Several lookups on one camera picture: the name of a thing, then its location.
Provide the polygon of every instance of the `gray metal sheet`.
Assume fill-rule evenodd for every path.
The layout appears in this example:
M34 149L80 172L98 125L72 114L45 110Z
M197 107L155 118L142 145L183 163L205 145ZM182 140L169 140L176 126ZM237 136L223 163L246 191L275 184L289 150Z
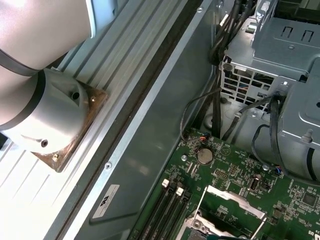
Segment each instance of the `gray metal sheet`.
M207 60L212 42L214 12L208 10L212 9L211 2L203 1L204 11L191 21L111 155L112 167L102 171L64 239L73 239L77 233L77 240L127 239L179 140L179 121L185 105L207 88L213 72ZM119 189L106 214L93 219L113 184Z
M186 1L121 1L110 26L67 54L58 69L109 99L61 173L8 140L0 152L0 239L44 238Z

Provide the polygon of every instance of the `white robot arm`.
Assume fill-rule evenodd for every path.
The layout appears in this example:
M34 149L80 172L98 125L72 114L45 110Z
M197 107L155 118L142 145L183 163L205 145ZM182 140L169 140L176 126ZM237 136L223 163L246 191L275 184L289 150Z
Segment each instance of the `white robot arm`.
M71 77L43 70L115 17L116 0L0 0L0 131L49 154L80 132L88 96Z

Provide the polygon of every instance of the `bolt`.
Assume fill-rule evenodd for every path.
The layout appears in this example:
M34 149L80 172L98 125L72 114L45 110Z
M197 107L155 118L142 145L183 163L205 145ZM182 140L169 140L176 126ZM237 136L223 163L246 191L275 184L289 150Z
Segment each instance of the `bolt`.
M55 162L58 160L58 158L59 158L59 155L56 153L52 156L52 160Z
M204 10L204 8L202 6L198 7L198 9L196 10L198 13L202 13Z
M112 167L112 163L111 162L107 162L106 164L105 164L105 169L110 169L111 167Z
M188 159L188 156L187 155L185 155L185 154L183 154L182 156L181 156L181 160L182 161L187 161L187 159Z
M48 140L42 140L41 141L41 147L45 148L46 146L48 146Z
M263 169L264 171L269 171L269 170L270 170L270 167L267 166L267 165L265 165L265 164L263 164L263 165L262 165L262 169Z
M200 222L199 220L195 220L195 221L193 222L193 226L194 226L195 228L200 228L201 222Z

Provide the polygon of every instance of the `white connector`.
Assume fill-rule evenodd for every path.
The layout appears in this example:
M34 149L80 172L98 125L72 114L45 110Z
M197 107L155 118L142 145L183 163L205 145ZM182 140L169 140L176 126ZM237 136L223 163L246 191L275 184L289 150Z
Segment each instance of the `white connector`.
M168 185L169 185L169 180L168 180L168 179L163 179L163 182L162 182L161 185L164 186L164 188L168 187Z

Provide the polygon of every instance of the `white label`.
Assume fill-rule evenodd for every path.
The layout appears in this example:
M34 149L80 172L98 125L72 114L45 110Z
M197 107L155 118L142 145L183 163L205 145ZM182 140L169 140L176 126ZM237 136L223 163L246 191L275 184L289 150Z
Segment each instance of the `white label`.
M100 202L98 208L96 209L92 217L93 219L101 218L103 217L103 215L105 215L105 212L108 209L112 199L116 195L116 192L118 191L119 186L120 185L113 184L109 187L108 191L106 191L102 201Z

